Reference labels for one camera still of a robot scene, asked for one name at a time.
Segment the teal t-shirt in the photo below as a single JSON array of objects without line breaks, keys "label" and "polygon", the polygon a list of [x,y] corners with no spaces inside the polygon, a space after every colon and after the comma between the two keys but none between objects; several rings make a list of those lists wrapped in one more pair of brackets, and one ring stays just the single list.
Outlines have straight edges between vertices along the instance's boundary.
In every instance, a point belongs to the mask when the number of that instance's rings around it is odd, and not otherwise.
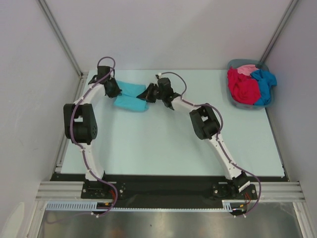
[{"label": "teal t-shirt", "polygon": [[146,101],[137,98],[146,90],[144,84],[133,84],[123,81],[117,81],[121,94],[118,95],[114,101],[114,106],[133,111],[133,112],[145,112],[149,106]]}]

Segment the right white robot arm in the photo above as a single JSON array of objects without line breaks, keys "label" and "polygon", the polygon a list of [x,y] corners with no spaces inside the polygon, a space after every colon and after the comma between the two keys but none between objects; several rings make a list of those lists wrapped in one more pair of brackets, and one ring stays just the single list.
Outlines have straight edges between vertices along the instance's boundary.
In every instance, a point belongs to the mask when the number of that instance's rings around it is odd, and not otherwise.
[{"label": "right white robot arm", "polygon": [[224,143],[221,135],[223,119],[216,108],[209,104],[186,101],[181,94],[173,90],[167,77],[157,77],[157,82],[150,83],[137,98],[148,103],[161,100],[167,108],[183,112],[190,117],[195,135],[208,143],[224,169],[227,180],[227,192],[224,196],[240,199],[249,189],[253,190],[247,176],[249,173],[236,164]]}]

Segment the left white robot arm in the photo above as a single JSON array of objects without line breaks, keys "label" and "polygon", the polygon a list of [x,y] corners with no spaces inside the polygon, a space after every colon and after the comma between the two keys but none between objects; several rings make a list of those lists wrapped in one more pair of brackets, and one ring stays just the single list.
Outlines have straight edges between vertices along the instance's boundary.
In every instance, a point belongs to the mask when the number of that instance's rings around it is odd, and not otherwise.
[{"label": "left white robot arm", "polygon": [[87,91],[74,103],[63,106],[65,136],[79,148],[86,167],[82,198],[117,198],[115,186],[104,180],[105,170],[93,153],[92,142],[98,135],[94,106],[103,97],[113,98],[120,93],[114,68],[98,66]]}]

